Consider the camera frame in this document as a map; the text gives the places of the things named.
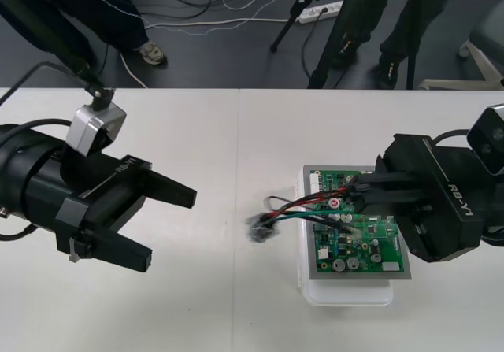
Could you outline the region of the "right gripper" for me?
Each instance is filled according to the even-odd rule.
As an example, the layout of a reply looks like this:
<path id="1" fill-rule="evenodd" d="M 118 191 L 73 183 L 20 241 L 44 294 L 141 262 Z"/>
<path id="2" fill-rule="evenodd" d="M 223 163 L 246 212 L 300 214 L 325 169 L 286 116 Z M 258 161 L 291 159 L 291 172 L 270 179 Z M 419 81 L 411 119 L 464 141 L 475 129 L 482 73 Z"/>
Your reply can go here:
<path id="1" fill-rule="evenodd" d="M 397 134 L 378 160 L 380 171 L 358 175 L 363 214 L 392 215 L 410 252 L 449 261 L 480 245 L 480 218 L 467 193 L 476 167 L 468 147 L 437 146 L 426 135 Z"/>

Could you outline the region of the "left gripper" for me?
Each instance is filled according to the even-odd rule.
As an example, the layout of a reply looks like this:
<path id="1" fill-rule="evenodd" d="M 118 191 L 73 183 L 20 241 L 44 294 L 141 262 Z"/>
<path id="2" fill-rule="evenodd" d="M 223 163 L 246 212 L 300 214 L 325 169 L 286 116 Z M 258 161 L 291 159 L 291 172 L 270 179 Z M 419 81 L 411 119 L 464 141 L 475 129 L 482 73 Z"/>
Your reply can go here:
<path id="1" fill-rule="evenodd" d="M 146 272 L 152 250 L 119 234 L 140 210 L 146 196 L 191 209 L 197 191 L 157 172 L 152 164 L 127 155 L 83 157 L 66 154 L 60 175 L 71 191 L 54 220 L 57 248 L 71 262 L 96 259 Z"/>

